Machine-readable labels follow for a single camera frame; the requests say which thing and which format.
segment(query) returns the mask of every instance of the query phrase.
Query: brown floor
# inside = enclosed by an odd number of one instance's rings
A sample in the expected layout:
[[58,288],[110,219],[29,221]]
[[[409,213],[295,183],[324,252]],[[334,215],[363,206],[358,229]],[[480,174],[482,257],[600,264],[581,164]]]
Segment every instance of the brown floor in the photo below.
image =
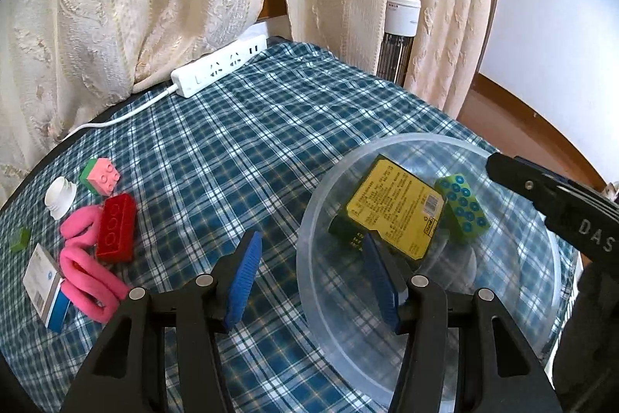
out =
[[601,190],[604,181],[544,118],[490,80],[477,75],[458,120],[509,156],[522,156]]

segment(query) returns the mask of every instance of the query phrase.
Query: green toy block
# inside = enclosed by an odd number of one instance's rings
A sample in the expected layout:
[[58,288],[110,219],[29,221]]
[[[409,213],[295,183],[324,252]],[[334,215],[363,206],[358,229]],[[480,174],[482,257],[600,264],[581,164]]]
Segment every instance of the green toy block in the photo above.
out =
[[434,189],[447,202],[443,213],[454,238],[464,242],[480,236],[490,228],[482,206],[470,190],[464,175],[455,174],[438,179]]
[[30,242],[30,230],[28,228],[18,228],[9,238],[11,252],[23,251]]
[[88,163],[84,167],[84,170],[82,170],[82,174],[79,176],[79,181],[83,185],[85,185],[88,191],[90,191],[91,193],[94,193],[95,195],[98,195],[99,193],[97,192],[97,190],[94,187],[92,187],[92,184],[88,181],[88,179],[86,179],[86,177],[88,177],[88,175],[91,173],[91,170],[95,166],[96,162],[97,162],[96,158],[91,158],[88,160]]

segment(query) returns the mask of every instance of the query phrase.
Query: clear plastic container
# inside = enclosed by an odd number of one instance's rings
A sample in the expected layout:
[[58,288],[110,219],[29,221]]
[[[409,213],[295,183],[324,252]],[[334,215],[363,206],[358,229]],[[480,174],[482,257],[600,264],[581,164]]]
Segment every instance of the clear plastic container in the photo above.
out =
[[[312,337],[329,363],[377,403],[391,402],[408,337],[396,336],[382,322],[361,253],[327,231],[379,154],[430,185],[439,177],[464,174],[491,228],[462,245],[451,242],[440,226],[419,272],[456,292],[492,289],[539,353],[558,313],[561,290],[558,246],[543,216],[488,179],[486,151],[451,137],[404,134],[345,156],[324,176],[303,215],[296,246],[299,293]],[[442,412],[453,411],[457,378],[457,330],[450,329],[449,336]]]

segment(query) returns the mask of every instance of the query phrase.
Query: silver bolt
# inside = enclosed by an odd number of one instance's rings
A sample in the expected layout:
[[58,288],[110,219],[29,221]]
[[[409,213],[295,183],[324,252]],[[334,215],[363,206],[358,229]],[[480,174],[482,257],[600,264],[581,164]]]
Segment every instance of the silver bolt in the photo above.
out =
[[410,283],[415,287],[426,287],[429,284],[428,279],[426,279],[423,275],[415,275],[410,280]]
[[196,283],[200,287],[207,287],[213,283],[213,277],[211,277],[210,275],[200,275],[199,277],[197,277]]
[[479,289],[478,294],[485,302],[491,302],[494,299],[494,293],[490,289]]
[[132,300],[141,300],[145,294],[146,291],[144,290],[144,288],[134,287],[133,289],[131,289],[131,291],[129,291],[129,298],[131,298]]

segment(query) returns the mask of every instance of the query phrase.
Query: pink fuzzy rope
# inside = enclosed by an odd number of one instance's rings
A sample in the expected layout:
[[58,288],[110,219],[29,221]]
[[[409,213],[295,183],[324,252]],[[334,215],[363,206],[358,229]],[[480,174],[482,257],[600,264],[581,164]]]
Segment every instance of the pink fuzzy rope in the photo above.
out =
[[84,250],[97,242],[101,212],[99,206],[82,207],[60,226],[60,234],[66,239],[60,251],[60,269],[65,277],[61,286],[64,295],[88,317],[105,324],[129,287]]

